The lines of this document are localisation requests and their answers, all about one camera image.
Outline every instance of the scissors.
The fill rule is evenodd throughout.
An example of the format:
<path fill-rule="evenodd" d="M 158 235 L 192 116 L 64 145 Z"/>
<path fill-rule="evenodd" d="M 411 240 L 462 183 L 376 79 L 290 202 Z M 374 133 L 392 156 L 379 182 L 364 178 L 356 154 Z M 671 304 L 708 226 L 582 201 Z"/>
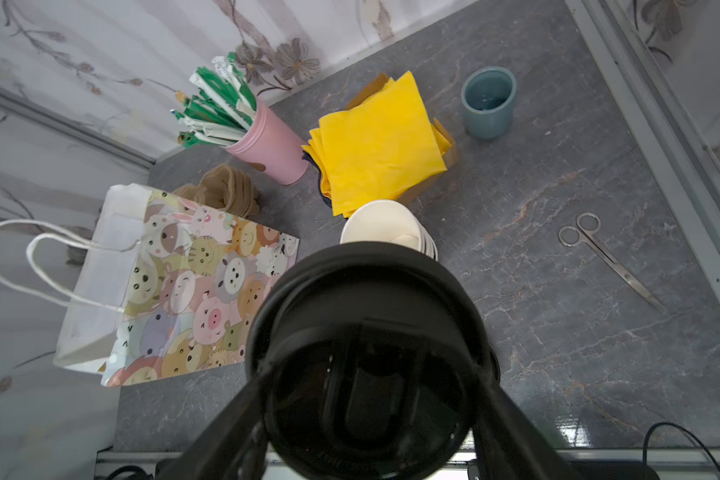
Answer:
<path fill-rule="evenodd" d="M 597 220 L 597 225 L 593 229 L 584 228 L 584 226 L 581 224 L 581 219 L 587 218 L 588 216 Z M 642 296 L 648 303 L 650 303 L 657 309 L 664 311 L 664 305 L 662 305 L 658 300 L 656 300 L 656 298 L 651 294 L 651 292 L 649 292 L 648 289 L 645 288 L 643 283 L 640 283 L 638 279 L 635 278 L 635 276 L 631 274 L 630 271 L 624 267 L 624 265 L 619 263 L 619 261 L 616 260 L 614 255 L 608 250 L 606 250 L 606 248 L 602 246 L 600 242 L 598 242 L 597 239 L 594 237 L 594 235 L 600 229 L 601 225 L 602 222 L 600 222 L 599 216 L 593 214 L 592 212 L 584 212 L 583 214 L 576 217 L 576 226 L 564 226 L 560 229 L 560 231 L 557 232 L 557 238 L 560 239 L 561 244 L 566 246 L 576 246 L 581 243 L 589 245 L 590 248 L 594 250 L 595 253 L 599 255 L 606 264 L 608 264 L 608 266 L 614 269 L 614 272 L 619 274 L 619 276 L 625 282 L 627 282 L 635 292 L 639 293 L 640 296 Z M 575 242 L 568 242 L 563 238 L 563 232 L 565 232 L 566 230 L 572 230 L 576 233 Z"/>

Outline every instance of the yellow napkin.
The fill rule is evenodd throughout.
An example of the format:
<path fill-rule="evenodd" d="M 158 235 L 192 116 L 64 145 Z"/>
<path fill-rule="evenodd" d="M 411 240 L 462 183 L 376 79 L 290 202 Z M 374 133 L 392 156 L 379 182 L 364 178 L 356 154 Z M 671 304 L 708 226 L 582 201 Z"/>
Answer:
<path fill-rule="evenodd" d="M 344 216 L 445 171 L 442 154 L 451 147 L 430 123 L 411 72 L 352 110 L 321 118 L 310 134 L 304 149 L 322 171 L 320 190 Z"/>

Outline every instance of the bag handle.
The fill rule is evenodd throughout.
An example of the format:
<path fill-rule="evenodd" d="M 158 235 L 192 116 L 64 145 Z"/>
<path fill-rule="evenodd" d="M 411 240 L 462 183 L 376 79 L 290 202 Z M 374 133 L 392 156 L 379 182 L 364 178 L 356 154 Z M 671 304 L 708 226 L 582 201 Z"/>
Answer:
<path fill-rule="evenodd" d="M 23 218 L 22 219 L 17 218 L 17 219 L 12 219 L 12 220 L 3 220 L 0 222 L 0 228 L 2 226 L 11 225 L 11 224 L 28 224 L 28 225 L 44 226 L 45 228 L 48 228 L 49 230 L 55 230 L 63 235 L 62 236 L 62 235 L 58 235 L 58 234 L 43 233 L 43 234 L 37 235 L 35 238 L 32 239 L 31 242 L 29 242 L 29 245 L 27 245 L 27 261 L 29 262 L 30 267 L 32 268 L 32 270 L 34 270 L 34 272 L 36 274 L 38 274 L 38 276 L 41 279 L 45 280 L 45 283 L 50 285 L 54 290 L 65 294 L 72 300 L 76 300 L 81 303 L 86 303 L 87 305 L 101 306 L 103 308 L 106 308 L 109 310 L 114 310 L 115 312 L 120 312 L 120 313 L 125 311 L 125 309 L 122 306 L 107 305 L 105 303 L 96 302 L 96 300 L 89 300 L 87 298 L 79 296 L 75 292 L 67 289 L 66 286 L 63 286 L 63 285 L 57 283 L 56 280 L 50 278 L 50 276 L 45 272 L 45 270 L 40 268 L 40 266 L 35 262 L 34 250 L 35 250 L 35 248 L 37 248 L 39 242 L 42 239 L 52 238 L 58 242 L 61 242 L 62 244 L 74 246 L 77 248 L 81 248 L 83 250 L 106 250 L 106 251 L 110 251 L 110 252 L 123 253 L 123 252 L 127 252 L 128 250 L 133 249 L 140 242 L 140 240 L 137 240 L 136 242 L 134 242 L 133 245 L 120 250 L 117 248 L 109 248 L 108 246 L 100 245 L 92 240 L 83 238 L 82 236 L 77 235 L 76 233 L 71 232 L 65 228 L 62 228 L 58 225 L 49 224 L 48 222 L 43 222 L 42 220 L 26 220 Z M 68 307 L 70 305 L 70 302 L 68 302 L 66 300 L 58 299 L 55 296 L 51 296 L 45 292 L 41 292 L 39 290 L 29 288 L 28 286 L 20 285 L 18 283 L 13 283 L 9 279 L 2 276 L 1 274 L 0 274 L 0 283 L 8 286 L 9 288 L 11 288 L 13 290 L 16 290 L 17 292 L 29 293 L 30 295 L 38 296 L 39 298 L 41 298 L 43 300 L 47 300 L 49 302 L 56 303 L 57 305 L 60 305 L 60 306 Z"/>

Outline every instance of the stacked paper cups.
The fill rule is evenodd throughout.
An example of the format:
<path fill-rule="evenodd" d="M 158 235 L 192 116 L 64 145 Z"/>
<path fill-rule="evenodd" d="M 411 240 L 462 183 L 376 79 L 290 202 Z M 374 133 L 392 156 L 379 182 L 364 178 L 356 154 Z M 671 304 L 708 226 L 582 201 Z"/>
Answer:
<path fill-rule="evenodd" d="M 358 208 L 344 225 L 339 241 L 350 242 L 389 242 L 438 259 L 438 248 L 429 232 L 408 208 L 393 200 L 375 200 Z"/>

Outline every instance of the marble countertop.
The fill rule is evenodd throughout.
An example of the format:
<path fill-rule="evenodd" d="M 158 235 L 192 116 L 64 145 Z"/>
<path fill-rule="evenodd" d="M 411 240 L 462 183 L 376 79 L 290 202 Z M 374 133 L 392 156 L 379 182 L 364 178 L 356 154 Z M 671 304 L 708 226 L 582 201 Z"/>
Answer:
<path fill-rule="evenodd" d="M 458 115 L 471 72 L 518 79 L 511 130 L 466 135 Z M 299 91 L 273 108 L 300 136 L 379 72 L 413 72 L 460 160 L 416 199 L 440 259 L 477 304 L 501 385 L 557 447 L 637 447 L 662 420 L 720 446 L 720 306 L 562 0 L 477 2 Z M 220 162 L 261 191 L 252 220 L 302 239 L 303 258 L 338 243 L 343 221 L 309 168 L 282 187 L 218 148 L 194 147 L 150 172 L 173 190 Z M 667 307 L 659 312 L 585 245 L 558 229 L 583 211 L 596 235 Z M 181 451 L 245 381 L 242 364 L 124 387 L 114 448 Z M 687 445 L 671 431 L 652 445 Z"/>

